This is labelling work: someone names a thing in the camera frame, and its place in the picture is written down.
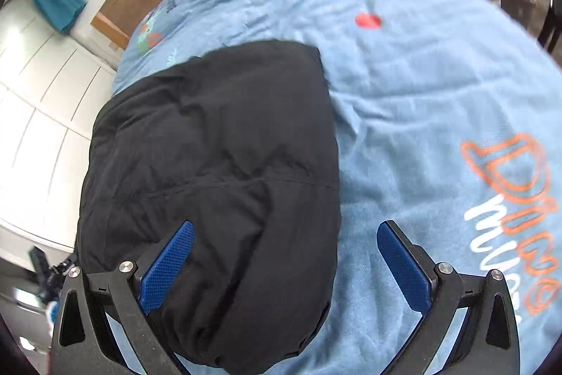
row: black bracket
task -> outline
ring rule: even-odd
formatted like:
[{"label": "black bracket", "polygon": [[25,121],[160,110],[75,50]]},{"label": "black bracket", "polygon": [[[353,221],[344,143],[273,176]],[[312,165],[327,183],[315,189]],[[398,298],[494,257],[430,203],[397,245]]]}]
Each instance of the black bracket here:
[{"label": "black bracket", "polygon": [[422,318],[383,375],[422,375],[437,353],[455,312],[468,308],[443,375],[519,375],[515,312],[504,275],[457,273],[434,263],[392,221],[379,226],[377,243],[408,304]]},{"label": "black bracket", "polygon": [[[104,307],[110,306],[148,375],[189,375],[151,328],[139,299],[143,279],[152,266],[166,260],[162,256],[171,241],[182,240],[177,237],[182,230],[189,230],[187,223],[149,248],[136,263],[125,261],[112,272],[85,275],[78,266],[68,271],[53,333],[53,374],[133,373],[125,366],[109,328]],[[408,304],[422,313],[383,375],[425,373],[455,311],[465,307],[468,311],[462,330],[439,373],[519,375],[515,313],[500,271],[477,277],[458,274],[447,263],[436,264],[394,221],[379,226],[377,243]]]}]

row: dark chair leg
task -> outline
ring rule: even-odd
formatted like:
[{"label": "dark chair leg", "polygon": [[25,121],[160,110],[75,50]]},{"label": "dark chair leg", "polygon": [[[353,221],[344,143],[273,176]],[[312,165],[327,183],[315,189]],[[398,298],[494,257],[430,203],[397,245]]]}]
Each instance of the dark chair leg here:
[{"label": "dark chair leg", "polygon": [[549,53],[552,54],[552,52],[554,51],[554,47],[556,46],[556,42],[558,42],[558,39],[560,38],[560,28],[557,27],[556,29],[554,29],[554,34],[552,39],[550,40],[549,43]]},{"label": "dark chair leg", "polygon": [[554,27],[556,25],[556,15],[554,14],[554,10],[552,7],[549,8],[549,12],[546,14],[546,18],[544,20],[544,25],[542,26],[542,31],[538,36],[538,42],[541,46],[546,45],[546,41],[549,39],[550,34],[552,33]]}]

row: cartoon print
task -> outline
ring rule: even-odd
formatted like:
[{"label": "cartoon print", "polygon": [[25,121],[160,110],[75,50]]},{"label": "cartoon print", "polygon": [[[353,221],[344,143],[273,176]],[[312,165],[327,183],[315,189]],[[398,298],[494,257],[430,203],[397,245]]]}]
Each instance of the cartoon print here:
[{"label": "cartoon print", "polygon": [[364,29],[378,29],[383,24],[380,16],[370,13],[360,13],[355,17],[355,23]]},{"label": "cartoon print", "polygon": [[154,23],[156,22],[156,18],[158,18],[159,13],[160,8],[156,9],[152,14],[150,14],[139,29],[137,45],[143,55],[147,54],[163,39],[161,33],[153,32]]}]

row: white lettering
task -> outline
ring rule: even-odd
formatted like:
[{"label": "white lettering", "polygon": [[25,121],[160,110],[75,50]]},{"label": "white lettering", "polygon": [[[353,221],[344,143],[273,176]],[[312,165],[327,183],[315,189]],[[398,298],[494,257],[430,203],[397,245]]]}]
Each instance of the white lettering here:
[{"label": "white lettering", "polygon": [[[467,210],[466,212],[464,212],[464,220],[468,221],[471,220],[473,218],[476,218],[477,216],[480,216],[483,213],[487,213],[487,212],[496,212],[495,215],[492,215],[484,220],[482,220],[481,222],[484,221],[488,221],[489,219],[494,220],[494,221],[501,221],[501,219],[503,217],[505,217],[505,215],[508,214],[507,209],[505,208],[505,205],[500,205],[502,202],[504,202],[504,195],[503,194],[498,194],[495,197],[492,197],[488,202],[484,202],[481,205],[478,205],[476,207],[473,207],[469,210]],[[494,228],[496,226],[498,226],[498,224],[492,224],[490,226],[483,226],[481,228],[477,228],[478,230],[481,229],[488,229],[488,228]]]},{"label": "white lettering", "polygon": [[496,238],[497,236],[499,236],[500,234],[503,233],[503,230],[501,229],[501,227],[492,229],[489,232],[486,232],[484,234],[479,235],[478,237],[476,237],[476,239],[472,240],[472,242],[470,242],[470,249],[474,252],[474,253],[484,253],[486,251],[490,251],[492,249],[492,247],[481,247],[480,245],[482,245],[482,243],[485,242],[490,242],[490,240]]},{"label": "white lettering", "polygon": [[513,294],[521,284],[521,277],[519,277],[519,274],[507,274],[505,276],[505,282],[508,284],[509,293]]},{"label": "white lettering", "polygon": [[515,291],[511,295],[511,303],[513,304],[514,310],[519,310],[519,305],[521,304],[520,301],[519,301],[519,291]]},{"label": "white lettering", "polygon": [[516,248],[517,248],[517,242],[515,242],[515,240],[511,240],[508,243],[504,243],[501,247],[496,248],[494,251],[492,251],[490,254],[488,254],[488,256],[486,256],[482,260],[482,262],[480,263],[480,270],[488,271],[492,269],[498,269],[501,270],[502,272],[505,272],[506,270],[515,267],[516,265],[519,264],[519,261],[521,260],[519,259],[519,257],[514,257],[509,261],[504,261],[502,263],[497,263],[497,264],[488,264],[488,263],[499,254],[505,253],[506,251],[509,250],[514,250]]}]

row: red polka dot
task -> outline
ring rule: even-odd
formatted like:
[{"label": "red polka dot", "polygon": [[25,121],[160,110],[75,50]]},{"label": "red polka dot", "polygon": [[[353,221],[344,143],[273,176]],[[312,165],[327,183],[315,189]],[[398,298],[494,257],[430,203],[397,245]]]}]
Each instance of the red polka dot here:
[{"label": "red polka dot", "polygon": [[355,17],[355,22],[359,27],[366,29],[378,29],[383,24],[383,20],[378,15],[360,13]]}]

